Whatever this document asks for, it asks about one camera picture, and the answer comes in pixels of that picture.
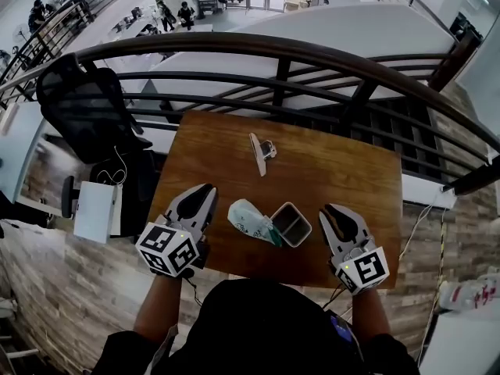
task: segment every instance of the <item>black mesh office chair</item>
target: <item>black mesh office chair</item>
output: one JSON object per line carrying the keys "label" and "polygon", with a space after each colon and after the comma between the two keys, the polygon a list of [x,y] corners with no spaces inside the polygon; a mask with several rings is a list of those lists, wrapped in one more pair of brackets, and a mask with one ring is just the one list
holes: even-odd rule
{"label": "black mesh office chair", "polygon": [[[74,54],[65,55],[40,75],[37,97],[42,115],[77,157],[87,164],[97,163],[91,171],[91,182],[112,184],[102,171],[108,171],[112,177],[123,169],[117,156],[120,154],[127,166],[121,236],[140,234],[148,218],[159,171],[155,153],[145,151],[152,143],[132,131],[132,124],[137,123],[125,107],[116,74],[109,68],[84,72]],[[70,216],[69,207],[77,193],[73,182],[67,181],[64,185],[62,207],[65,216]]]}

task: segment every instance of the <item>black sleeve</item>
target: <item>black sleeve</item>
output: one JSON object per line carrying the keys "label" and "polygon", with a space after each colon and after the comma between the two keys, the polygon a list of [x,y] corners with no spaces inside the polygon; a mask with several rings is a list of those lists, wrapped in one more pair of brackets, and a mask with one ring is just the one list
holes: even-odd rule
{"label": "black sleeve", "polygon": [[159,345],[131,330],[108,336],[92,375],[143,375]]}
{"label": "black sleeve", "polygon": [[388,334],[380,334],[362,347],[368,369],[383,375],[419,375],[419,369],[403,343]]}

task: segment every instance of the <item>person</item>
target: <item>person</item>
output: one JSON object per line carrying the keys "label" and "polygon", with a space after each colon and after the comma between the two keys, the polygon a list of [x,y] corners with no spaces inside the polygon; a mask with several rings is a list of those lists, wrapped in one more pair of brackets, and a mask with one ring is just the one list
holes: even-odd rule
{"label": "person", "polygon": [[170,30],[175,30],[175,28],[172,25],[172,20],[171,20],[171,18],[174,18],[174,17],[172,15],[172,12],[165,5],[164,2],[158,2],[158,10],[159,10],[160,18],[162,19],[163,29],[165,30],[165,32],[168,32],[168,25],[170,25]]}
{"label": "person", "polygon": [[0,49],[0,73],[3,73],[9,65],[11,55],[5,50]]}
{"label": "person", "polygon": [[187,30],[191,30],[191,27],[195,25],[195,18],[193,14],[195,11],[193,8],[188,7],[187,2],[182,2],[180,5],[180,10],[177,13],[177,16],[180,18],[180,24],[183,28],[187,28]]}
{"label": "person", "polygon": [[48,6],[51,7],[51,12],[55,12],[57,11],[58,9],[61,8],[61,0],[47,0],[47,4]]}
{"label": "person", "polygon": [[224,280],[205,297],[182,348],[177,333],[181,279],[157,276],[134,330],[108,337],[92,375],[246,373],[267,367],[332,374],[418,374],[391,335],[375,289],[352,298],[352,327],[291,287],[268,280]]}
{"label": "person", "polygon": [[30,11],[30,16],[28,17],[28,27],[32,34],[45,22],[44,12],[45,8],[41,0],[35,0],[33,8]]}

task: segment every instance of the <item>handrail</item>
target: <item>handrail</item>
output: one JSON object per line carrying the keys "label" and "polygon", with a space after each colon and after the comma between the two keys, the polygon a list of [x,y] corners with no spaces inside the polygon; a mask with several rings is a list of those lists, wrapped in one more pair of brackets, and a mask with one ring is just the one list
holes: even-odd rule
{"label": "handrail", "polygon": [[409,5],[410,7],[412,6],[413,2],[417,2],[420,6],[422,6],[423,10],[430,15],[430,17],[439,25],[439,27],[444,30],[447,34],[449,34],[455,43],[457,45],[459,41],[455,37],[455,35],[449,30],[449,28],[441,21],[441,19],[432,11],[427,4],[425,4],[422,0],[410,0]]}
{"label": "handrail", "polygon": [[[222,52],[260,55],[275,59],[289,59],[292,62],[310,66],[321,66],[325,70],[341,71],[354,77],[371,80],[402,95],[412,96],[425,102],[427,106],[454,120],[492,148],[500,151],[500,140],[489,129],[455,109],[454,103],[436,91],[396,70],[363,57],[304,41],[239,33],[161,34],[96,45],[79,51],[77,57],[81,63],[85,64],[122,55],[153,52]],[[47,65],[48,63],[0,86],[0,92],[37,77]]]}
{"label": "handrail", "polygon": [[[51,14],[46,20],[45,22],[43,22],[42,25],[40,25],[40,27],[36,30],[36,32],[33,32],[31,34],[31,36],[28,38],[28,40],[24,43],[24,45],[19,49],[18,53],[12,58],[12,60],[10,61],[10,63],[7,65],[7,67],[5,68],[4,72],[3,73],[0,73],[0,84],[5,80],[5,78],[7,77],[7,75],[9,74],[9,72],[11,71],[11,69],[20,61],[20,57],[22,56],[22,54],[26,51],[26,49],[31,45],[31,43],[35,40],[35,39],[38,39],[40,40],[40,38],[42,38],[41,36],[41,32],[45,31],[45,28],[51,23],[52,19],[59,15],[60,13],[62,13],[63,11],[66,11],[70,6],[71,4],[74,4],[75,7],[76,5],[80,4],[81,1],[80,0],[68,0],[66,1],[58,10],[56,10],[53,14]],[[56,27],[58,24],[56,24],[55,26],[53,26],[49,32],[54,29],[54,27]]]}

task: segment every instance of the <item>white plastic bag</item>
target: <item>white plastic bag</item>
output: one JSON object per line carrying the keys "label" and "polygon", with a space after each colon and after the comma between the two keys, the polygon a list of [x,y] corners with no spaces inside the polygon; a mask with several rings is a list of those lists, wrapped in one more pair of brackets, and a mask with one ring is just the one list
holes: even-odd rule
{"label": "white plastic bag", "polygon": [[245,199],[231,204],[227,219],[236,229],[248,236],[268,241],[278,247],[282,245],[281,237],[274,229],[273,222]]}

